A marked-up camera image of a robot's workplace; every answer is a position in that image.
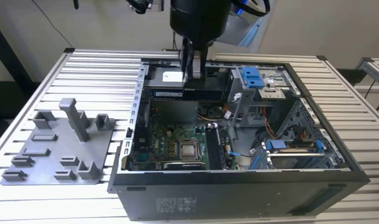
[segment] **blue tab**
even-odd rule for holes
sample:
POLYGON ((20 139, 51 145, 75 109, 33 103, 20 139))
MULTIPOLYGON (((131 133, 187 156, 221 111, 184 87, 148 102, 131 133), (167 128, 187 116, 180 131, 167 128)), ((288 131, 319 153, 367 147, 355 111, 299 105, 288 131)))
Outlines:
POLYGON ((247 88, 263 88, 264 81, 260 77, 259 70, 253 67, 243 67, 241 68, 241 76, 244 78, 247 88))
POLYGON ((287 148, 284 140, 269 140, 272 148, 287 148))
POLYGON ((257 164, 259 158, 260 158, 260 156, 257 155, 255 160, 253 160, 253 162, 252 162, 252 165, 251 165, 249 169, 255 169, 255 166, 257 164))
POLYGON ((239 8, 239 9, 237 9, 236 14, 237 14, 237 15, 240 15, 240 14, 241 14, 241 12, 243 12, 243 9, 241 9, 241 8, 239 8))
POLYGON ((228 154, 229 154, 229 155, 237 155, 237 156, 241 155, 240 153, 235 153, 235 152, 232 152, 232 151, 229 151, 228 154))
POLYGON ((272 145, 271 145, 269 140, 265 142, 265 148, 267 148, 267 150, 271 150, 271 149, 272 149, 272 145))
POLYGON ((321 153, 324 151, 324 144, 321 143, 320 140, 316 140, 315 144, 316 144, 316 148, 317 148, 316 152, 321 153))

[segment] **label sticker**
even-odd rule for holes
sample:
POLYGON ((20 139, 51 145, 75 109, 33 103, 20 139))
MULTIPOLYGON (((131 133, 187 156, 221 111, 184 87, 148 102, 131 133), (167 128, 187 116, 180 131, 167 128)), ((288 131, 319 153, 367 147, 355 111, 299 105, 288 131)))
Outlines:
POLYGON ((183 97, 181 92, 155 92, 156 97, 183 97))
POLYGON ((183 82, 183 72, 180 71, 165 71, 163 73, 163 82, 176 82, 181 83, 183 82))
POLYGON ((264 81, 265 81, 267 83, 273 83, 273 82, 275 82, 275 81, 273 81, 272 79, 269 79, 269 78, 264 79, 264 81))
POLYGON ((196 197, 157 197, 156 211, 159 213, 195 212, 196 197))
POLYGON ((231 117, 232 113, 229 111, 225 112, 224 118, 228 119, 231 117))

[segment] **motherboard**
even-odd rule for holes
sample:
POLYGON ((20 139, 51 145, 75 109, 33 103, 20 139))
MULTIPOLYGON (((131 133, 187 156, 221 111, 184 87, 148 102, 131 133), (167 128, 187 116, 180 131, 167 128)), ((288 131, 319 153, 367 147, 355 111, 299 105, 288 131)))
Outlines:
MULTIPOLYGON (((225 169, 235 168, 227 127, 219 128, 220 145, 227 154, 225 169)), ((137 152, 135 170, 169 170, 169 167, 195 166, 209 169, 208 144, 204 126, 152 126, 151 149, 137 152)))

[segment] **aluminum extrusion table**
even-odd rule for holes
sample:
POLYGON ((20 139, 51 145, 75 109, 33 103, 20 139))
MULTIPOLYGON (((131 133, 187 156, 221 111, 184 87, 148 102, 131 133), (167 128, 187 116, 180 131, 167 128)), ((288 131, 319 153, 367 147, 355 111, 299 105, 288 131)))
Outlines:
POLYGON ((364 57, 356 67, 356 69, 364 70, 367 74, 379 83, 379 58, 364 57))
MULTIPOLYGON (((215 56, 219 61, 283 62, 292 65, 347 148, 365 170, 371 183, 316 217, 301 217, 296 220, 185 220, 180 223, 379 224, 379 113, 329 62, 315 56, 220 53, 215 56)), ((117 196, 108 194, 105 190, 116 148, 124 137, 140 58, 144 57, 169 59, 177 58, 177 53, 76 49, 61 55, 0 138, 0 175, 35 127, 31 119, 36 110, 52 110, 55 117, 64 117, 65 114, 57 110, 59 101, 61 98, 76 98, 76 107, 85 110, 89 118, 99 113, 107 113, 117 121, 104 162, 101 183, 55 186, 0 185, 3 224, 131 223, 117 196)))

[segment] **black cylindrical robot part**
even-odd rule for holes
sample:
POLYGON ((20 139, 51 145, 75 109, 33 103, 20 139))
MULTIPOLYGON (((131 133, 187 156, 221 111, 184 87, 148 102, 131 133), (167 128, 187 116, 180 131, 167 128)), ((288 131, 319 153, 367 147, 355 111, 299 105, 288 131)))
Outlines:
POLYGON ((225 30, 231 0, 171 0, 171 28, 204 50, 225 30))

